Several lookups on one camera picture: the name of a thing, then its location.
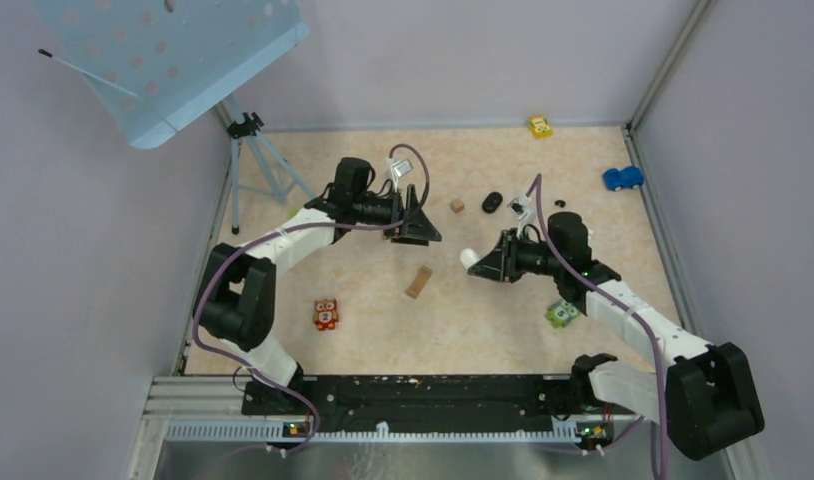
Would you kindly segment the white earbud charging case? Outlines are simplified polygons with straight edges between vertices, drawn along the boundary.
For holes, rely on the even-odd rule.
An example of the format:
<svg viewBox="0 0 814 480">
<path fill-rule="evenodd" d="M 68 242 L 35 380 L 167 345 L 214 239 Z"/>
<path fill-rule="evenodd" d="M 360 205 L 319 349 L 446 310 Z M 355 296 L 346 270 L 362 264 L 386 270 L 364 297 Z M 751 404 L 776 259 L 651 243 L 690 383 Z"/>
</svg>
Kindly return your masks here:
<svg viewBox="0 0 814 480">
<path fill-rule="evenodd" d="M 471 248 L 463 249 L 459 254 L 459 261 L 468 269 L 480 260 L 480 256 Z"/>
</svg>

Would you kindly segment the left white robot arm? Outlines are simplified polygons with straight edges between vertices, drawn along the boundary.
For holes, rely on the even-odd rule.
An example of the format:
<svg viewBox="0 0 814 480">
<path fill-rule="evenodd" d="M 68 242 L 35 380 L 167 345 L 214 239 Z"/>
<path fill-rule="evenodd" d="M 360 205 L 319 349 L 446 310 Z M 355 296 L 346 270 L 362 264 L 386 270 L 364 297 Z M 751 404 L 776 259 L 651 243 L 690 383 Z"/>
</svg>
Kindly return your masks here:
<svg viewBox="0 0 814 480">
<path fill-rule="evenodd" d="M 267 385 L 266 401 L 280 413 L 302 404 L 300 364 L 272 335 L 277 280 L 306 257 L 351 231 L 380 231 L 392 243 L 427 246 L 442 235 L 423 207 L 430 188 L 391 186 L 376 193 L 372 165 L 344 157 L 333 180 L 288 221 L 242 246 L 216 245 L 208 255 L 192 312 L 194 342 L 206 330 L 223 342 L 219 354 L 247 368 Z"/>
</svg>

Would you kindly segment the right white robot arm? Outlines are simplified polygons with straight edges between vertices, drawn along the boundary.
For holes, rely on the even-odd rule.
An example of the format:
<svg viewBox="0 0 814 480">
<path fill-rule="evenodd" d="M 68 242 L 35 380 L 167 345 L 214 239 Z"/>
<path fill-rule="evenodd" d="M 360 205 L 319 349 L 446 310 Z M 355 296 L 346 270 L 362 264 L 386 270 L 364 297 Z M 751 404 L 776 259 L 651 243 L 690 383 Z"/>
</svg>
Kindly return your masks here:
<svg viewBox="0 0 814 480">
<path fill-rule="evenodd" d="M 652 367 L 645 372 L 610 354 L 579 357 L 569 385 L 577 409 L 624 407 L 655 422 L 691 460 L 765 429 L 745 352 L 685 330 L 634 293 L 616 271 L 593 258 L 580 215 L 550 215 L 538 240 L 524 227 L 504 230 L 488 253 L 464 249 L 460 261 L 468 275 L 498 283 L 514 283 L 525 274 L 551 277 L 563 301 L 609 328 Z"/>
</svg>

